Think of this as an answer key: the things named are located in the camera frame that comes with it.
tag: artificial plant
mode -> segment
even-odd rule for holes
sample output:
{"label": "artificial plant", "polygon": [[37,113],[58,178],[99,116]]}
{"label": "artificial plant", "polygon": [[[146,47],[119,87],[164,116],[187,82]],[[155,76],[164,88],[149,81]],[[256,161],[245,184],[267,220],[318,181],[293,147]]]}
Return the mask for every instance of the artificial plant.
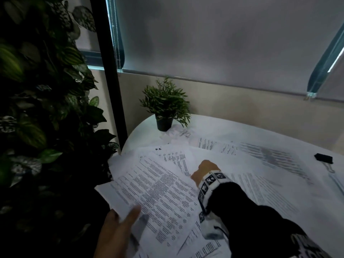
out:
{"label": "artificial plant", "polygon": [[66,0],[2,0],[0,20],[1,244],[67,246],[91,224],[93,188],[118,147],[94,131],[106,119],[75,45],[80,26],[95,32],[93,16]]}
{"label": "artificial plant", "polygon": [[182,126],[190,122],[189,101],[186,101],[183,89],[177,89],[168,77],[163,82],[156,80],[157,87],[147,86],[143,90],[144,99],[140,99],[142,107],[155,114],[157,120],[173,118]]}

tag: stack of papers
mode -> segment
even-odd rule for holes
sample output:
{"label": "stack of papers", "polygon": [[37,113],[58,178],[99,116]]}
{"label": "stack of papers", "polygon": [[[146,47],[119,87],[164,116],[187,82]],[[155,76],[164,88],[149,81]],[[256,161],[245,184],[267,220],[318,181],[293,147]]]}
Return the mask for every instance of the stack of papers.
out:
{"label": "stack of papers", "polygon": [[330,255],[344,252],[342,217],[334,214],[344,214],[342,204],[330,209],[333,199],[292,152],[249,142],[224,143],[181,125],[161,136],[161,143],[112,157],[114,180],[96,187],[121,219],[136,204],[142,206],[132,228],[139,243],[135,258],[230,257],[227,240],[205,240],[200,231],[201,208],[190,176],[205,159],[256,204],[299,224]]}

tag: roller blind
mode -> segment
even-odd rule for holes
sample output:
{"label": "roller blind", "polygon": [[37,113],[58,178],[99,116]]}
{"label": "roller blind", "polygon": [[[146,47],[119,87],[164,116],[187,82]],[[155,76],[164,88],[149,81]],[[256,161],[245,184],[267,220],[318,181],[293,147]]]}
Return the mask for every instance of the roller blind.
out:
{"label": "roller blind", "polygon": [[344,0],[116,0],[123,71],[305,94]]}

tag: hand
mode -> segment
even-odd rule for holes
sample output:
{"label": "hand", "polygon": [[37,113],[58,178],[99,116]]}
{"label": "hand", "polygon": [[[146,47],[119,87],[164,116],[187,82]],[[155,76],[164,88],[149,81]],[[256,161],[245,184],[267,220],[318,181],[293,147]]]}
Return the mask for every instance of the hand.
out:
{"label": "hand", "polygon": [[209,171],[212,171],[212,170],[219,170],[221,172],[221,170],[218,168],[216,164],[214,164],[213,162],[210,162],[209,160],[203,160],[202,163],[198,166],[198,170],[192,174],[191,179],[195,181],[196,186],[198,187],[198,185],[202,181],[202,178]]}
{"label": "hand", "polygon": [[99,234],[94,258],[124,258],[128,247],[131,226],[141,212],[141,206],[135,206],[123,222],[119,223],[118,214],[112,209],[107,214]]}

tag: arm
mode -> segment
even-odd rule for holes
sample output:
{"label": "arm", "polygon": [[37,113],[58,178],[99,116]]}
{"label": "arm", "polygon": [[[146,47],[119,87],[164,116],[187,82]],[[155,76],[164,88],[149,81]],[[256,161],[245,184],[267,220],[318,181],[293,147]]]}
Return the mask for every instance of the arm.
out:
{"label": "arm", "polygon": [[[211,170],[219,168],[210,161],[203,161],[191,178],[199,186]],[[329,257],[297,224],[283,219],[271,207],[255,204],[234,182],[220,184],[211,194],[206,208],[226,226],[232,258],[289,258],[299,254]]]}

